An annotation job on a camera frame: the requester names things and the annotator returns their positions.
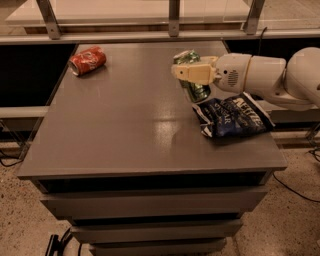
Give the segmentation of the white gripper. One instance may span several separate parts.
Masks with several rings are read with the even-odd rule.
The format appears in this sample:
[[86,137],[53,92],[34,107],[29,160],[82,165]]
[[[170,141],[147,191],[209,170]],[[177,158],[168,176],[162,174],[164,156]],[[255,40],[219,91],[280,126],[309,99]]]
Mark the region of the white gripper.
[[230,53],[221,56],[202,56],[202,64],[183,64],[171,67],[172,75],[183,81],[201,85],[214,84],[222,91],[241,93],[252,56]]

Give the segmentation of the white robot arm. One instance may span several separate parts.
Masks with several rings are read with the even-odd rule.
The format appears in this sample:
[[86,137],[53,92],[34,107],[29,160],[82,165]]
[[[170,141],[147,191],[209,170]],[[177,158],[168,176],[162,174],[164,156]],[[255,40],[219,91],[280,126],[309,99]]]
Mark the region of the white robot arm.
[[256,95],[293,111],[320,107],[320,49],[307,47],[283,58],[229,53],[203,56],[198,62],[174,64],[172,75],[182,81],[222,91]]

